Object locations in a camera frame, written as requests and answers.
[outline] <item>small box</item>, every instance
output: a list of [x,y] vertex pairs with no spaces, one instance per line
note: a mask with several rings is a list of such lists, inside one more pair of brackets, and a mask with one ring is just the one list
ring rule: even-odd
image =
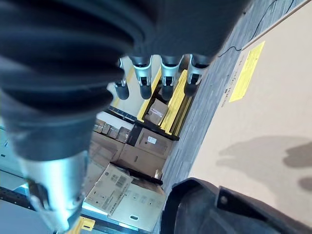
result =
[[173,142],[157,133],[142,128],[135,147],[145,150],[160,158],[166,159],[171,151]]
[[162,170],[165,160],[150,154],[144,150],[125,144],[117,160],[113,160],[116,165],[131,168],[154,177],[156,170]]
[[85,202],[111,215],[127,191],[132,177],[109,164]]
[[166,195],[159,185],[134,179],[112,215],[108,217],[146,231],[153,231]]
[[104,126],[103,126],[103,129],[102,129],[102,133],[103,134],[108,134],[108,131],[110,130],[111,128],[111,125],[108,124],[108,123],[105,123]]
[[166,113],[168,111],[168,106],[158,99],[155,99],[154,103],[151,105],[150,110],[145,116],[145,119],[159,125],[164,119]]
[[101,133],[105,124],[103,120],[97,119],[93,131]]
[[128,137],[129,137],[130,132],[131,132],[131,130],[129,130],[129,129],[125,128],[125,127],[121,127],[119,129],[119,132],[118,132],[116,140],[118,140],[118,141],[120,141],[122,143],[126,143]]
[[111,126],[107,135],[113,139],[116,139],[116,137],[118,136],[118,133],[119,133],[119,129]]

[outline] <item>yellow label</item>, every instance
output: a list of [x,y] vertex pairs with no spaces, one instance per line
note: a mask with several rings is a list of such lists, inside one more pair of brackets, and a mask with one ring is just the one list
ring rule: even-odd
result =
[[68,231],[66,234],[80,234],[81,229],[92,231],[95,221],[89,218],[85,218],[80,216],[79,220],[77,221],[77,224],[75,227],[73,227],[70,231]]
[[238,77],[238,81],[231,95],[230,102],[240,100],[245,96],[263,46],[264,42],[249,51],[243,69]]

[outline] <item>box label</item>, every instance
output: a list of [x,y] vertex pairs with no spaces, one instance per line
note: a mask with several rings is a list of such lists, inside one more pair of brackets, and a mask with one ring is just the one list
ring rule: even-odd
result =
[[248,53],[243,69],[238,77],[238,81],[231,95],[230,102],[240,100],[245,96],[264,43],[265,41]]
[[86,202],[111,215],[131,181],[130,176],[110,164],[88,194]]
[[147,141],[152,144],[156,144],[157,139],[151,136],[148,136]]

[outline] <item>yellow sticker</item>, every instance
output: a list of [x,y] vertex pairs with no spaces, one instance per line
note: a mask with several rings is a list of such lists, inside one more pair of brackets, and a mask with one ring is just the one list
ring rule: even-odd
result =
[[243,69],[238,77],[237,83],[230,98],[230,102],[242,99],[247,91],[254,69],[260,57],[264,42],[249,51]]

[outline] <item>beige panel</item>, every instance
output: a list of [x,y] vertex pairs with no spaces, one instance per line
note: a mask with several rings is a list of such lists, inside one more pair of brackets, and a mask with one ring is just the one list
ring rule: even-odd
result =
[[[312,2],[238,59],[189,177],[259,199],[312,226]],[[229,102],[251,49],[265,41],[249,88]]]

